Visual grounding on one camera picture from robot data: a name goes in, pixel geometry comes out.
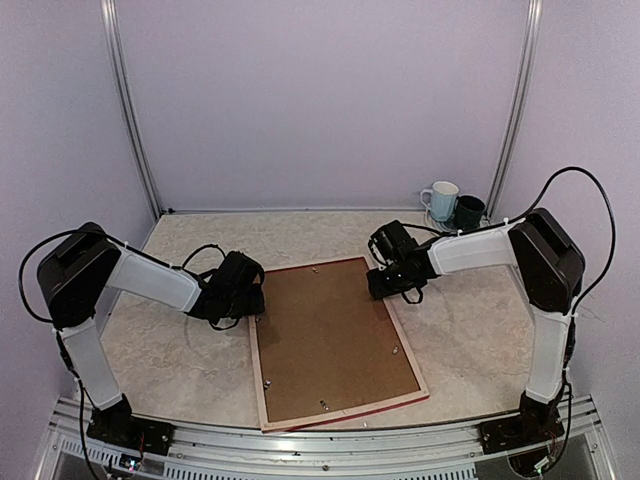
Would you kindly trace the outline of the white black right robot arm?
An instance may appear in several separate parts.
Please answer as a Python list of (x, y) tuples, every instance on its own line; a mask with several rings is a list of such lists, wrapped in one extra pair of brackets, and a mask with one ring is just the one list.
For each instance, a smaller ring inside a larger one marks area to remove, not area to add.
[(511, 433), (535, 442), (551, 424), (561, 398), (568, 360), (571, 312), (582, 288), (584, 256), (554, 216), (535, 208), (518, 220), (475, 231), (445, 234), (420, 243), (394, 220), (376, 230), (368, 248), (378, 267), (367, 273), (371, 297), (406, 296), (429, 281), (459, 271), (509, 265), (519, 272), (534, 325), (531, 368), (522, 395), (527, 408)]

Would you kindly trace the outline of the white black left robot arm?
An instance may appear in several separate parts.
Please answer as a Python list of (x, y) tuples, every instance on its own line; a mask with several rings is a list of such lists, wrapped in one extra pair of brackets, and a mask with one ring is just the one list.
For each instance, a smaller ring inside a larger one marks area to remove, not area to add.
[(59, 232), (40, 242), (52, 244), (36, 268), (49, 322), (79, 388), (103, 412), (102, 430), (121, 445), (140, 434), (137, 418), (119, 387), (101, 342), (103, 325), (95, 320), (103, 297), (129, 295), (161, 304), (220, 330), (264, 313), (265, 271), (240, 251), (222, 255), (203, 273), (173, 265), (106, 233), (94, 222)]

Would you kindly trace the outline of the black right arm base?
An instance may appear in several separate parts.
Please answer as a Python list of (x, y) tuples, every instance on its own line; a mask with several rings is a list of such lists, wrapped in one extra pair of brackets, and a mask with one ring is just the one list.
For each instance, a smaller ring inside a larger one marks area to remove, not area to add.
[(478, 430), (483, 453), (499, 453), (562, 436), (565, 430), (558, 411), (561, 398), (562, 393), (559, 393), (544, 403), (523, 392), (515, 416), (480, 423)]

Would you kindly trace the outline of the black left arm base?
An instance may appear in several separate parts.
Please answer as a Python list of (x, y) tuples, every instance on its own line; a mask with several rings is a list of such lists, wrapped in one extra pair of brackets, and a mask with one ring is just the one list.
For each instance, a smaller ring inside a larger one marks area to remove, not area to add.
[(106, 409), (94, 408), (87, 428), (91, 439), (167, 456), (176, 427), (168, 422), (135, 416), (126, 398)]

